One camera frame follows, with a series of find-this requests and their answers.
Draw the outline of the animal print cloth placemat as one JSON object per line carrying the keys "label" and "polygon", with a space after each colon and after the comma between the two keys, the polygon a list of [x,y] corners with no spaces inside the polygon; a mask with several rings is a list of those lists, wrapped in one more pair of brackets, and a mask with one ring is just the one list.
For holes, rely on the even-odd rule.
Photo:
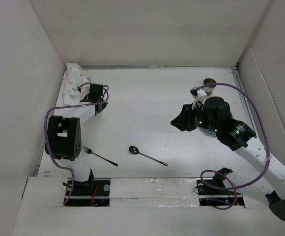
{"label": "animal print cloth placemat", "polygon": [[63,92],[64,105],[78,105],[89,91],[91,78],[77,63],[67,63],[67,80]]}

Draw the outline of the black fork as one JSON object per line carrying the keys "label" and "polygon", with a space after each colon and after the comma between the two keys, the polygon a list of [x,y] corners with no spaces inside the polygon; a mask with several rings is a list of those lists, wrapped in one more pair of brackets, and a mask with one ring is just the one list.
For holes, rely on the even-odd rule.
{"label": "black fork", "polygon": [[113,161],[111,161],[111,160],[109,160],[109,159],[107,159],[107,158],[104,158],[104,157],[102,157],[102,156],[99,155],[99,154],[94,153],[91,149],[89,149],[89,148],[86,147],[85,145],[82,145],[82,149],[83,149],[86,153],[88,153],[88,154],[93,154],[93,155],[95,155],[95,156],[97,156],[97,157],[99,157],[99,158],[101,158],[101,159],[107,161],[108,163],[110,163],[110,164],[112,164],[112,165],[118,167],[118,164],[117,164],[117,163],[115,163],[115,162],[113,162]]}

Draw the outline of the black slotted spoon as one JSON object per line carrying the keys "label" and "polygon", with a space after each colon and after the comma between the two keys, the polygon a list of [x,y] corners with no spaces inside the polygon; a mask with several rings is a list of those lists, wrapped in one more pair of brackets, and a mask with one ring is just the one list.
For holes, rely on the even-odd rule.
{"label": "black slotted spoon", "polygon": [[160,163],[160,164],[162,164],[162,165],[164,165],[164,166],[168,166],[168,164],[167,164],[166,162],[160,161],[160,160],[158,160],[158,159],[155,159],[155,158],[153,158],[153,157],[150,157],[150,156],[148,156],[148,155],[146,155],[146,154],[141,153],[141,152],[139,151],[139,149],[138,149],[136,146],[129,146],[129,152],[130,152],[131,154],[140,154],[140,155],[142,155],[142,156],[144,156],[144,157],[146,157],[146,158],[149,158],[149,159],[151,159],[151,160],[153,160],[153,161],[155,161],[155,162],[157,162],[157,163]]}

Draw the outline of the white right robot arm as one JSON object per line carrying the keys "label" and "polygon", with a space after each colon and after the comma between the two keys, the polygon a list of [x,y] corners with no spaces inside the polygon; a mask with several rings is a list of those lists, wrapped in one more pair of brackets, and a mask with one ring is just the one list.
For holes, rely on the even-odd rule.
{"label": "white right robot arm", "polygon": [[285,165],[262,144],[252,128],[232,117],[224,99],[210,97],[204,102],[185,104],[171,125],[180,131],[207,130],[259,172],[255,180],[246,180],[231,169],[222,168],[215,172],[214,180],[208,184],[210,188],[219,194],[241,190],[263,202],[276,217],[285,221]]}

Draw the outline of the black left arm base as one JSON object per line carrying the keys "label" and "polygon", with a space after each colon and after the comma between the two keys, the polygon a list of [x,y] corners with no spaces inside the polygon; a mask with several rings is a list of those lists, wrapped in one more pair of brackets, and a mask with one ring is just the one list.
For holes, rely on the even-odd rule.
{"label": "black left arm base", "polygon": [[71,178],[62,184],[66,187],[64,205],[67,207],[109,207],[110,206],[110,178],[95,178],[93,171],[87,181],[75,181],[71,196]]}

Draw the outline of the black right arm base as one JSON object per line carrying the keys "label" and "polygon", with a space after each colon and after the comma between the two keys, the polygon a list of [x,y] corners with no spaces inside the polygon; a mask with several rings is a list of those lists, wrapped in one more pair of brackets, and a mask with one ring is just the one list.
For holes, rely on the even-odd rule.
{"label": "black right arm base", "polygon": [[193,192],[199,197],[199,205],[210,206],[216,209],[225,210],[229,209],[230,206],[245,206],[243,195],[235,193],[233,190],[221,190],[211,188],[215,186],[218,188],[225,188],[224,181],[226,180],[221,173],[225,176],[232,173],[233,171],[228,168],[221,168],[217,172],[214,172],[213,177],[204,177],[203,180],[208,183],[208,186],[203,183],[201,178],[196,179],[197,185],[193,188]]}

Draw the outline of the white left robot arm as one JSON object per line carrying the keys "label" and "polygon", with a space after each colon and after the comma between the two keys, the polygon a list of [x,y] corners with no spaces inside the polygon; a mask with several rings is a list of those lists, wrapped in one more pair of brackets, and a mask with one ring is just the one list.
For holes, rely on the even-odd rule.
{"label": "white left robot arm", "polygon": [[85,83],[78,87],[81,91],[88,86],[88,94],[76,105],[62,105],[50,108],[45,115],[45,152],[61,170],[71,173],[68,188],[78,186],[84,195],[94,191],[91,169],[79,157],[82,152],[81,126],[90,118],[102,112],[109,99],[109,86]]}

